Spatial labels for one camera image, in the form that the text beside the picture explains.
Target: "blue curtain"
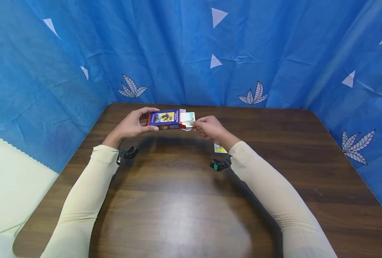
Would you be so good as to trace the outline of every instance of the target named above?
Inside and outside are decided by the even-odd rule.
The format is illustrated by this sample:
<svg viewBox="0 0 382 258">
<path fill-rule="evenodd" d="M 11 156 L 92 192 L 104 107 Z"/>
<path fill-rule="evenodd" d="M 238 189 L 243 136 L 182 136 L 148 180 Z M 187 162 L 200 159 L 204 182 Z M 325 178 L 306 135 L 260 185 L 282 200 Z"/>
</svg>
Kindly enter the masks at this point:
<svg viewBox="0 0 382 258">
<path fill-rule="evenodd" d="M 382 204 L 382 0 L 0 0 L 0 137 L 60 173 L 104 108 L 313 111 Z"/>
</svg>

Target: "leaf pattern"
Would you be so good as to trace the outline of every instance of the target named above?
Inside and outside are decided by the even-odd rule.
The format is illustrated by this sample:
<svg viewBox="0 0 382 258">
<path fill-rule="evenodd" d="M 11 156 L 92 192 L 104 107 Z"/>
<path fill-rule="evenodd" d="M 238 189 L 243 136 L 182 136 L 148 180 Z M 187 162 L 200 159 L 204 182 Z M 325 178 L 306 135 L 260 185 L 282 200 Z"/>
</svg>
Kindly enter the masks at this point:
<svg viewBox="0 0 382 258">
<path fill-rule="evenodd" d="M 142 93 L 144 93 L 145 90 L 148 89 L 148 87 L 137 88 L 135 85 L 135 82 L 131 78 L 129 78 L 125 74 L 122 74 L 122 76 L 124 77 L 126 84 L 128 84 L 129 88 L 126 87 L 122 82 L 121 84 L 122 84 L 123 90 L 117 90 L 121 95 L 135 99 L 135 98 L 138 98 L 140 95 L 142 95 Z"/>
<path fill-rule="evenodd" d="M 248 94 L 247 94 L 247 100 L 248 100 L 250 103 L 253 103 L 253 102 L 254 102 L 254 97 L 252 96 L 252 91 L 251 91 L 251 89 L 248 91 Z"/>
<path fill-rule="evenodd" d="M 136 91 L 136 93 L 135 93 L 135 97 L 136 97 L 136 98 L 139 97 L 139 96 L 142 95 L 142 93 L 144 93 L 145 90 L 147 90 L 147 89 L 148 89 L 148 87 L 140 87 L 140 88 L 138 88 L 137 91 Z"/>
<path fill-rule="evenodd" d="M 261 98 L 263 92 L 264 92 L 264 87 L 262 86 L 262 83 L 258 81 L 257 82 L 257 87 L 255 89 L 255 96 L 254 96 L 254 98 L 256 100 Z"/>
<path fill-rule="evenodd" d="M 125 97 L 130 97 L 130 98 L 134 98 L 134 96 L 132 96 L 132 93 L 130 91 L 128 92 L 125 92 L 125 91 L 122 91 L 122 90 L 117 90 L 119 93 L 121 93 L 122 95 L 124 95 Z"/>
<path fill-rule="evenodd" d="M 351 147 L 359 134 L 360 133 L 356 133 L 355 135 L 352 135 L 350 138 L 348 138 L 347 141 L 345 141 L 343 149 L 346 150 Z"/>
<path fill-rule="evenodd" d="M 375 132 L 376 130 L 372 130 L 370 133 L 367 133 L 363 138 L 360 139 L 360 141 L 358 141 L 356 144 L 354 144 L 354 146 L 350 147 L 348 150 L 358 152 L 364 149 L 365 147 L 367 147 L 367 145 L 369 145 L 369 143 L 373 139 Z"/>
<path fill-rule="evenodd" d="M 247 103 L 249 105 L 258 104 L 268 97 L 268 94 L 262 95 L 264 93 L 264 87 L 262 86 L 261 82 L 257 82 L 257 87 L 255 89 L 255 95 L 252 95 L 252 89 L 248 90 L 247 97 L 244 96 L 238 96 L 238 98 L 243 102 Z"/>
<path fill-rule="evenodd" d="M 346 131 L 344 130 L 343 131 L 343 135 L 342 135 L 342 138 L 341 138 L 341 149 L 344 149 L 344 145 L 345 145 L 345 142 L 347 141 L 347 133 Z"/>
<path fill-rule="evenodd" d="M 367 165 L 367 162 L 363 155 L 361 155 L 359 152 L 355 152 L 354 150 L 349 150 L 348 152 L 344 153 L 347 157 L 358 161 L 359 163 L 363 163 L 364 165 Z"/>
<path fill-rule="evenodd" d="M 238 98 L 243 102 L 243 103 L 247 103 L 247 97 L 243 97 L 243 96 L 238 96 Z"/>
<path fill-rule="evenodd" d="M 135 92 L 136 91 L 136 85 L 135 85 L 134 81 L 132 81 L 132 79 L 129 78 L 128 76 L 126 76 L 125 74 L 122 74 L 122 76 L 124 77 L 126 84 L 128 84 L 129 89 L 131 89 L 131 92 Z"/>
<path fill-rule="evenodd" d="M 360 154 L 359 151 L 369 145 L 369 143 L 373 139 L 375 132 L 376 130 L 372 130 L 370 133 L 367 133 L 366 135 L 364 135 L 360 139 L 360 141 L 354 144 L 354 141 L 356 140 L 356 138 L 358 137 L 360 133 L 356 133 L 352 135 L 350 138 L 348 138 L 346 131 L 343 131 L 343 134 L 341 136 L 341 150 L 347 157 L 355 161 L 358 161 L 359 163 L 362 163 L 364 165 L 368 165 L 364 156 Z"/>
</svg>

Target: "beige long sleeve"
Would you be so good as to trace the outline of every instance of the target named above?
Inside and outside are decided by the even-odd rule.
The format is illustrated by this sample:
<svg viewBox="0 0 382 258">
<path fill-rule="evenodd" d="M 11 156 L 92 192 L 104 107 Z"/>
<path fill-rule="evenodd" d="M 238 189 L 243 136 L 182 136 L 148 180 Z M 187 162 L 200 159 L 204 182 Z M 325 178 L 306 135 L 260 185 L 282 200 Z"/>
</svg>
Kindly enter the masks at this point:
<svg viewBox="0 0 382 258">
<path fill-rule="evenodd" d="M 64 202 L 41 258 L 88 258 L 93 225 L 118 165 L 118 150 L 100 145 Z"/>
<path fill-rule="evenodd" d="M 231 168 L 257 196 L 283 233 L 284 258 L 336 258 L 317 220 L 292 185 L 245 142 L 229 151 Z M 118 150 L 93 149 L 91 160 L 66 198 L 41 258 L 87 258 L 93 225 L 118 165 Z"/>
<path fill-rule="evenodd" d="M 231 168 L 278 223 L 284 258 L 337 258 L 318 221 L 294 187 L 248 144 L 231 150 Z"/>
</svg>

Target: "wood grain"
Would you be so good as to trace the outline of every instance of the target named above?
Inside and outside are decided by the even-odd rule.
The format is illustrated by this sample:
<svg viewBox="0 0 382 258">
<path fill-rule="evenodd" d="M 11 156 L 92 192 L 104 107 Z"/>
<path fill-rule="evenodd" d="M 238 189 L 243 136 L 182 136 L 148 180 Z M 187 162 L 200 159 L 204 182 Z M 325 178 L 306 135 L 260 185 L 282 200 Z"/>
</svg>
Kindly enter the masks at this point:
<svg viewBox="0 0 382 258">
<path fill-rule="evenodd" d="M 14 252 L 41 255 L 63 203 L 101 144 L 131 110 L 110 105 L 20 231 Z M 155 105 L 160 109 L 183 106 Z M 311 112 L 186 106 L 197 118 L 215 115 L 297 189 L 340 258 L 382 258 L 382 207 Z M 121 164 L 94 226 L 90 257 L 280 257 L 281 234 L 230 169 L 210 168 L 213 143 L 182 130 L 153 132 Z"/>
</svg>

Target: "person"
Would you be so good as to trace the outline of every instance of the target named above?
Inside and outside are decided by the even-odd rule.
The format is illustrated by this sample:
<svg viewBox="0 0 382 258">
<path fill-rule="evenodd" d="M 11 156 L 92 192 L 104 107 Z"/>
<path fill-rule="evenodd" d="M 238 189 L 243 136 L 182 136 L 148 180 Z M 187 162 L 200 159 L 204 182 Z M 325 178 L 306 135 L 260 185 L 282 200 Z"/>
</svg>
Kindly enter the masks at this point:
<svg viewBox="0 0 382 258">
<path fill-rule="evenodd" d="M 41 258 L 87 258 L 90 238 L 118 165 L 118 149 L 132 138 L 158 127 L 145 126 L 145 114 L 159 109 L 144 107 L 132 111 L 93 148 L 91 160 L 64 202 L 59 221 Z M 266 211 L 278 223 L 283 235 L 285 258 L 336 258 L 318 221 L 294 187 L 248 146 L 227 131 L 214 116 L 193 123 L 194 130 L 206 140 L 223 146 L 231 156 L 231 169 L 246 182 Z"/>
</svg>

